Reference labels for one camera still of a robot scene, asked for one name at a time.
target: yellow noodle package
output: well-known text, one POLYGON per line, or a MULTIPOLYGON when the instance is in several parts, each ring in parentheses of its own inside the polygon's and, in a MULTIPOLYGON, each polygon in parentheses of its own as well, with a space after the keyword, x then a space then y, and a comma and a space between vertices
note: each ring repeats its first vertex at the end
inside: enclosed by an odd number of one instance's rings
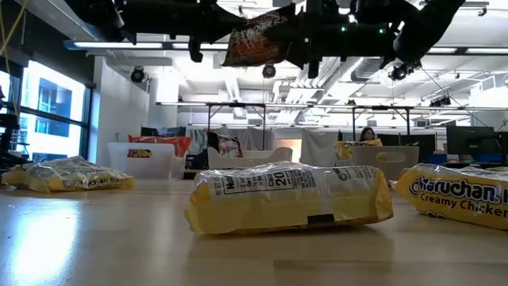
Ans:
POLYGON ((370 141, 335 141, 335 155, 338 160, 349 160, 355 147, 358 146, 383 146, 380 139, 370 141))
POLYGON ((185 210, 196 234, 367 224, 392 216, 387 183, 377 168, 291 162, 201 172, 185 210))
POLYGON ((508 230, 508 168, 420 164, 402 176, 396 189, 424 215, 508 230))
POLYGON ((2 182, 30 190, 78 191, 117 187, 132 187, 134 178, 72 157, 44 163, 18 165, 5 174, 2 182))

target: wooden table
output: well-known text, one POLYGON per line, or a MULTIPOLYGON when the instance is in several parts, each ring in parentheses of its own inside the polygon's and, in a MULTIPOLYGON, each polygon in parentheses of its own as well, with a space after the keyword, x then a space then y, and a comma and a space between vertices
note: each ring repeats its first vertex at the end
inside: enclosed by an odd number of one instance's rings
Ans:
POLYGON ((507 232, 428 218, 400 198, 372 226, 197 238, 183 217, 192 188, 0 191, 0 285, 506 284, 507 232))

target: nutrition label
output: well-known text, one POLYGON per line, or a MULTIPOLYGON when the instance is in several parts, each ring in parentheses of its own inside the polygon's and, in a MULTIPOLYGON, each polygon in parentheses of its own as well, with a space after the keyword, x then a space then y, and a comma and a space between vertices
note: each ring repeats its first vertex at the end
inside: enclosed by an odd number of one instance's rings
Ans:
POLYGON ((215 195, 316 187, 312 172, 303 170, 283 170, 251 176, 221 176, 214 177, 212 181, 215 195))

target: white box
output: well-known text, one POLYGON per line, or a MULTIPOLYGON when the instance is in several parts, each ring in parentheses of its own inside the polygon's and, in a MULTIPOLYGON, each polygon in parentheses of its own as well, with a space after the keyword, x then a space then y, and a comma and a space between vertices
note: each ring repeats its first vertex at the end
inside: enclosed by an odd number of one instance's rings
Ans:
POLYGON ((170 179, 173 144, 109 143, 110 166, 137 179, 170 179))

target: woman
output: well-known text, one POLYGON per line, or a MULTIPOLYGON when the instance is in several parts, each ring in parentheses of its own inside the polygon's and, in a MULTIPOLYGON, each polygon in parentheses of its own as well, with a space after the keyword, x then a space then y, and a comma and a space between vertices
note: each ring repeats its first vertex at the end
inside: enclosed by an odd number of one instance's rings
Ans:
POLYGON ((371 127, 365 127, 360 135, 360 142, 375 140, 375 133, 371 127))

